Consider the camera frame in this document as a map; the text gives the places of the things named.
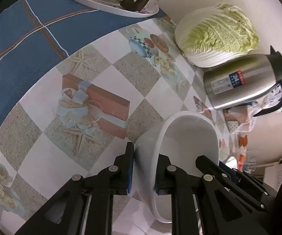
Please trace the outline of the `white oval tray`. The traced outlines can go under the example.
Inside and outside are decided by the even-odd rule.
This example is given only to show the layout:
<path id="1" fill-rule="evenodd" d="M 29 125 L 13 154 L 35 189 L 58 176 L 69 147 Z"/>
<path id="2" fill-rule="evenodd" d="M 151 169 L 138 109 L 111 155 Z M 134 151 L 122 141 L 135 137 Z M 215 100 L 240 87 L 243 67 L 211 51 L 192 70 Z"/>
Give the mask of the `white oval tray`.
<path id="1" fill-rule="evenodd" d="M 129 11 L 120 6 L 119 3 L 108 2 L 108 0 L 74 0 L 86 7 L 108 12 L 115 15 L 126 16 L 130 18 L 148 18 L 159 12 L 159 6 L 147 4 L 141 11 Z"/>

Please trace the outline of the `checkered blue tablecloth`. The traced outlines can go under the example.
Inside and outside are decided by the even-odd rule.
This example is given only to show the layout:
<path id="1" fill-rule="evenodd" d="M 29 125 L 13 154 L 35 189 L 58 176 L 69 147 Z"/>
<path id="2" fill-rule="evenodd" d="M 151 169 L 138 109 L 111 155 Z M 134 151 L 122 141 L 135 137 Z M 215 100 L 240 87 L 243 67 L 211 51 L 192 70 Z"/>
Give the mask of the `checkered blue tablecloth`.
<path id="1" fill-rule="evenodd" d="M 73 0 L 20 0 L 0 14 L 0 229 L 16 231 L 72 175 L 111 165 L 153 125 L 184 110 L 215 124 L 220 158 L 236 147 L 221 112 L 210 110 L 202 70 L 172 41 L 164 13 L 128 18 Z M 63 78 L 72 74 L 128 101 L 125 138 L 77 116 L 63 121 Z"/>

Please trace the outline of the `orange snack packet front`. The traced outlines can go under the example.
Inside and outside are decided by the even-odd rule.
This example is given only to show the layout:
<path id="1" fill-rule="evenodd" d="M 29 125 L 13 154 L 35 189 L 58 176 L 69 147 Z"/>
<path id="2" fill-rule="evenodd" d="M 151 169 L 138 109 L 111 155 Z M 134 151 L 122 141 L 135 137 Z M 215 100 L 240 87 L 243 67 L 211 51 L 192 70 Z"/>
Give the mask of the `orange snack packet front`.
<path id="1" fill-rule="evenodd" d="M 245 161 L 246 161 L 246 153 L 238 153 L 237 154 L 237 157 L 236 157 L 236 160 L 237 160 L 237 169 L 239 171 L 243 171 L 243 168 L 244 168 L 244 164 L 245 164 Z"/>

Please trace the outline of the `small white round bowl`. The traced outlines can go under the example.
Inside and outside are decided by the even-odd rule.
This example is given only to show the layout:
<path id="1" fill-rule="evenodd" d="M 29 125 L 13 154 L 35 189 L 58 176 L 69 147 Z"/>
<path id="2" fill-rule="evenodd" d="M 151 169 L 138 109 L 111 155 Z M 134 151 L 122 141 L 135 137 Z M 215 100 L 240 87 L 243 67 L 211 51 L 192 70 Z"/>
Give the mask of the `small white round bowl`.
<path id="1" fill-rule="evenodd" d="M 230 156 L 230 157 L 226 160 L 225 165 L 228 166 L 228 167 L 231 168 L 231 169 L 237 170 L 237 169 L 238 169 L 238 161 L 237 161 L 237 158 L 234 157 L 234 156 Z"/>

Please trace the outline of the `orange snack packet rear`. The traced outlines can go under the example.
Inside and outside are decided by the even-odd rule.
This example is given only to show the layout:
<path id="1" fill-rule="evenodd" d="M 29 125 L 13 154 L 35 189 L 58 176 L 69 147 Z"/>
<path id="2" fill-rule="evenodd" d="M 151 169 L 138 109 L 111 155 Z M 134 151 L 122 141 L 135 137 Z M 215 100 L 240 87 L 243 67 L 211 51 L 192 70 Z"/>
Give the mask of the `orange snack packet rear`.
<path id="1" fill-rule="evenodd" d="M 248 136 L 242 136 L 241 134 L 238 134 L 238 147 L 239 148 L 247 148 L 248 145 Z"/>

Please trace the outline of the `bagged sliced bread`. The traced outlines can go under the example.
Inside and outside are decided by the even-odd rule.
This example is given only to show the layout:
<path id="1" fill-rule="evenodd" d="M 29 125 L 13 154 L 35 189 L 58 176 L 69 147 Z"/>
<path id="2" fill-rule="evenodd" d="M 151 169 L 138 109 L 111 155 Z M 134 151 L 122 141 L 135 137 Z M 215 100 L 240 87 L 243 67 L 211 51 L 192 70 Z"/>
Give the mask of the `bagged sliced bread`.
<path id="1" fill-rule="evenodd" d="M 224 109 L 223 113 L 231 134 L 246 133 L 253 130 L 257 114 L 268 108 L 278 105 L 282 98 L 282 89 L 280 84 L 276 85 L 259 102 L 253 101 L 236 107 Z"/>

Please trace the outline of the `white squarish bowl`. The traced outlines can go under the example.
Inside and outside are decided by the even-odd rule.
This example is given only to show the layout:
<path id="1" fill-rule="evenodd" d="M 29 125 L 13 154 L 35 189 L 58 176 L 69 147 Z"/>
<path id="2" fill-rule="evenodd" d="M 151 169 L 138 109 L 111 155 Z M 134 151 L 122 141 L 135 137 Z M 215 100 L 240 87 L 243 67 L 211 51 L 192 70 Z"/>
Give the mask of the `white squarish bowl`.
<path id="1" fill-rule="evenodd" d="M 154 191 L 159 155 L 187 174 L 201 177 L 196 159 L 204 155 L 219 163 L 219 139 L 215 126 L 205 116 L 180 111 L 144 132 L 135 143 L 133 182 L 142 201 L 162 223 L 171 223 L 171 197 Z"/>

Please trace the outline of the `clear glass mug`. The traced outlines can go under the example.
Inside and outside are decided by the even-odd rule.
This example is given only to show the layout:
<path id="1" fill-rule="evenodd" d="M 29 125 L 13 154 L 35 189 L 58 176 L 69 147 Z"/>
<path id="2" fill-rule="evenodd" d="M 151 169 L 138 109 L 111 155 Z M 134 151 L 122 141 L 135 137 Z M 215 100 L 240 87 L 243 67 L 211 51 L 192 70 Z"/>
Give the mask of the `clear glass mug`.
<path id="1" fill-rule="evenodd" d="M 243 171 L 251 173 L 255 171 L 256 166 L 257 166 L 257 158 L 253 155 L 247 155 L 243 165 Z"/>

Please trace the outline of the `orange snack packet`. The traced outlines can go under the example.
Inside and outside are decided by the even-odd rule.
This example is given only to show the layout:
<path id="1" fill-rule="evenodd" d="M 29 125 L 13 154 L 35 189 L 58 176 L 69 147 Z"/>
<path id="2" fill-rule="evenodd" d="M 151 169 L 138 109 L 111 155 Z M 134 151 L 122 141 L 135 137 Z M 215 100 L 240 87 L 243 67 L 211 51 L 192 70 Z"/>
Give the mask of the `orange snack packet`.
<path id="1" fill-rule="evenodd" d="M 247 148 L 248 145 L 248 136 L 242 136 L 241 134 L 238 134 L 238 147 L 239 148 Z"/>
<path id="2" fill-rule="evenodd" d="M 245 164 L 245 161 L 246 161 L 246 153 L 238 153 L 237 154 L 237 157 L 236 157 L 236 160 L 237 160 L 237 169 L 239 171 L 243 171 L 243 168 L 244 168 L 244 164 Z"/>

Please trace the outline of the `napa cabbage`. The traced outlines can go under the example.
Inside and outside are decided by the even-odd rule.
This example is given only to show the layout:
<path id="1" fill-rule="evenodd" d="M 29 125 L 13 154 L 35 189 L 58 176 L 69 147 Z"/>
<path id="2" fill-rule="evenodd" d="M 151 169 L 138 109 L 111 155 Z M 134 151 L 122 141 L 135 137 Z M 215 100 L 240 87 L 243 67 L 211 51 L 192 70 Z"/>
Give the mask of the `napa cabbage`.
<path id="1" fill-rule="evenodd" d="M 225 3 L 185 15 L 174 31 L 174 39 L 185 58 L 201 68 L 246 55 L 260 42 L 244 12 Z"/>

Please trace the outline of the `stainless steel thermos jug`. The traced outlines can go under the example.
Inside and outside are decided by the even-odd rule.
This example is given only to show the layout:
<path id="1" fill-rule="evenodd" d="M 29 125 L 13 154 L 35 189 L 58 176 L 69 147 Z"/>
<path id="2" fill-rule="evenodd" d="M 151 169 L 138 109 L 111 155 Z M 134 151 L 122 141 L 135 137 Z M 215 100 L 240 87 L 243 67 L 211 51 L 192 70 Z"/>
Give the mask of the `stainless steel thermos jug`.
<path id="1" fill-rule="evenodd" d="M 282 91 L 282 54 L 270 46 L 269 54 L 250 54 L 227 61 L 204 73 L 204 86 L 216 110 L 244 105 L 265 96 L 277 85 Z M 263 108 L 254 116 L 270 114 L 282 107 Z"/>

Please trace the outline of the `white shelf unit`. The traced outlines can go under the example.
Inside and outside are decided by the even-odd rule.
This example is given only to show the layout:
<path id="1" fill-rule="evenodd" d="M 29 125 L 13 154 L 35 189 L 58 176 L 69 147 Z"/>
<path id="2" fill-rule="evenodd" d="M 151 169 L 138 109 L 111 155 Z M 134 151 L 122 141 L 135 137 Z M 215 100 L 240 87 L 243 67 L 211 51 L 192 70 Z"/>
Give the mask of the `white shelf unit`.
<path id="1" fill-rule="evenodd" d="M 263 171 L 262 181 L 278 191 L 282 184 L 282 158 L 277 162 L 257 165 L 256 171 Z"/>

